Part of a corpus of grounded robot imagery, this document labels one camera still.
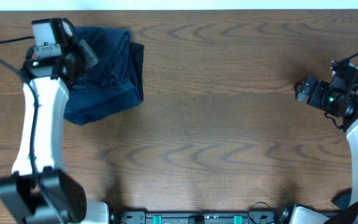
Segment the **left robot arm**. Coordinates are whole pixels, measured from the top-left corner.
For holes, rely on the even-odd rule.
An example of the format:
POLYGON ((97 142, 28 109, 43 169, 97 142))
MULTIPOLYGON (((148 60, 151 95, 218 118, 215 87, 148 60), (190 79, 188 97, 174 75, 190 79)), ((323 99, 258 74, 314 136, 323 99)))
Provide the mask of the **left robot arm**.
POLYGON ((109 223, 109 207, 86 198, 65 171, 63 117, 72 81, 95 66, 92 48, 65 18, 32 22, 35 44, 19 75, 25 115, 21 146, 0 199, 17 223, 109 223))

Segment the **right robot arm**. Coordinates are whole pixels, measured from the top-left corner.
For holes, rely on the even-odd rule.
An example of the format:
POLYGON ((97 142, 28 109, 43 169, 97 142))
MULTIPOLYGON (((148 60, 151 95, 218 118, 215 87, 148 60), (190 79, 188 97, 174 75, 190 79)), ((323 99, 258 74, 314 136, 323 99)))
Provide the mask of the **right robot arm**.
POLYGON ((333 79, 325 82, 307 76, 294 85, 297 101, 324 111, 332 121, 342 119, 337 125, 346 134, 351 150, 352 187, 347 205, 340 212, 318 212, 298 203, 289 204, 276 219, 277 223, 358 223, 358 64, 348 59, 331 62, 333 79))

